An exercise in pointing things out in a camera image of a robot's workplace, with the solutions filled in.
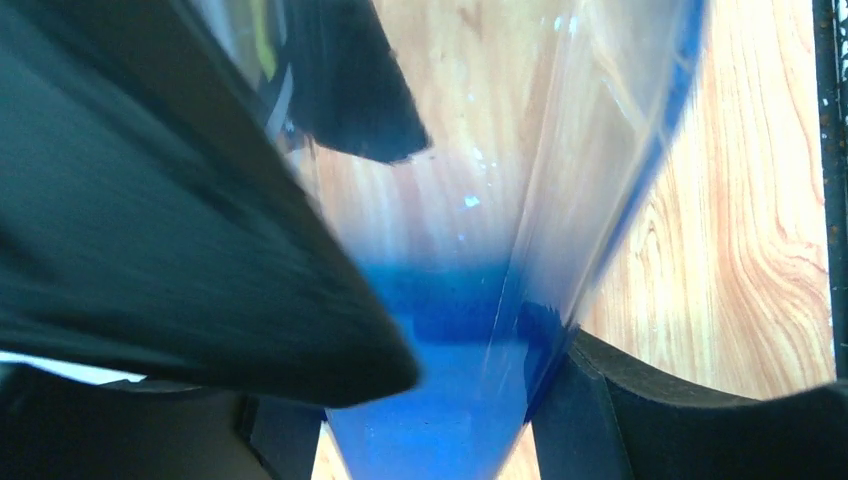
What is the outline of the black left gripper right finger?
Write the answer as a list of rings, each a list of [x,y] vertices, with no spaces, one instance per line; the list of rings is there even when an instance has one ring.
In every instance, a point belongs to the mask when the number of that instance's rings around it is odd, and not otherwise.
[[[545,479],[843,479],[847,385],[707,388],[580,333],[532,422]]]

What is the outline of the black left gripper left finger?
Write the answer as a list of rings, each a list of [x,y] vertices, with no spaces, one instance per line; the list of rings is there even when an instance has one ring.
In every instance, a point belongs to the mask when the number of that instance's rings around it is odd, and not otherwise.
[[[308,479],[323,413],[165,382],[1,367],[4,479]]]

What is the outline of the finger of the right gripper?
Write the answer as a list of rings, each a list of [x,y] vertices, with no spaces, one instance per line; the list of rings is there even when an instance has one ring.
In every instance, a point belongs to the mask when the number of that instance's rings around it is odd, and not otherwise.
[[[392,164],[431,147],[370,1],[286,1],[294,125],[319,145]]]
[[[278,146],[284,2],[256,83],[192,1],[2,3],[3,350],[332,408],[418,384]]]

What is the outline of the blue clear square bottle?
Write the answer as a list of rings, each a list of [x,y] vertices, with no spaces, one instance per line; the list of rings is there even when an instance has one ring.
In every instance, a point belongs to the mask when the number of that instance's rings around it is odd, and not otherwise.
[[[272,1],[200,1],[238,66]],[[493,479],[662,163],[703,1],[370,1],[430,148],[375,161],[278,145],[421,364],[327,414],[353,479]]]

